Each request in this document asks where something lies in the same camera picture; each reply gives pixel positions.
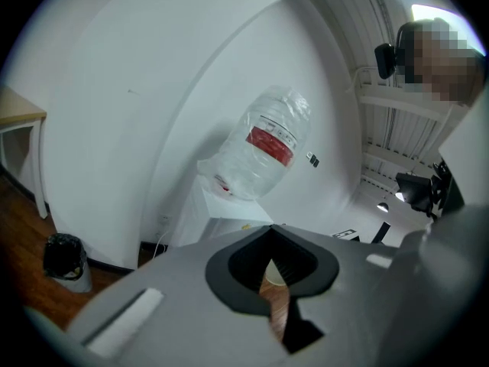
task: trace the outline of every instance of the black opening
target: black opening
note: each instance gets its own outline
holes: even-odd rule
[[[331,286],[339,272],[331,252],[279,226],[265,226],[215,253],[207,263],[206,280],[232,310],[269,317],[270,305],[258,292],[271,259],[290,292],[283,344],[293,353],[324,335],[302,319],[297,300],[321,294]]]

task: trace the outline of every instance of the plastic water bottle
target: plastic water bottle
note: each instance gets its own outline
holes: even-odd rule
[[[269,87],[248,107],[219,152],[198,163],[199,173],[223,194],[256,200],[292,166],[309,136],[309,118],[310,107],[298,92]]]

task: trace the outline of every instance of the ceiling light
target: ceiling light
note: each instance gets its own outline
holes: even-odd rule
[[[380,203],[377,208],[384,212],[389,212],[389,206],[386,203]]]
[[[401,191],[400,191],[400,190],[399,190],[399,191],[396,193],[396,197],[397,197],[399,200],[401,200],[402,202],[404,202],[404,201],[405,201],[404,196],[403,196],[403,194],[401,193]]]

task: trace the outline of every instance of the power outlet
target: power outlet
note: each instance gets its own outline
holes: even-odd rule
[[[161,225],[167,226],[168,224],[170,224],[170,221],[171,216],[165,215],[164,213],[160,213],[160,215],[158,216],[158,223],[160,223]]]

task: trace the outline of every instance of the gray machine surface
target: gray machine surface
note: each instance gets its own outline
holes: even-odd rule
[[[164,294],[163,303],[113,362],[148,367],[326,361],[338,366],[408,365],[449,331],[476,295],[489,247],[487,238],[481,238],[481,230],[489,226],[485,213],[487,208],[465,207],[424,233],[408,235],[399,249],[284,226],[327,249],[339,263],[327,291],[298,300],[301,316],[324,336],[295,353],[276,340],[266,317],[232,311],[206,282],[209,259],[259,229],[159,256],[92,300],[68,334],[82,343],[134,295],[153,287]],[[382,268],[366,261],[369,255],[393,261]]]

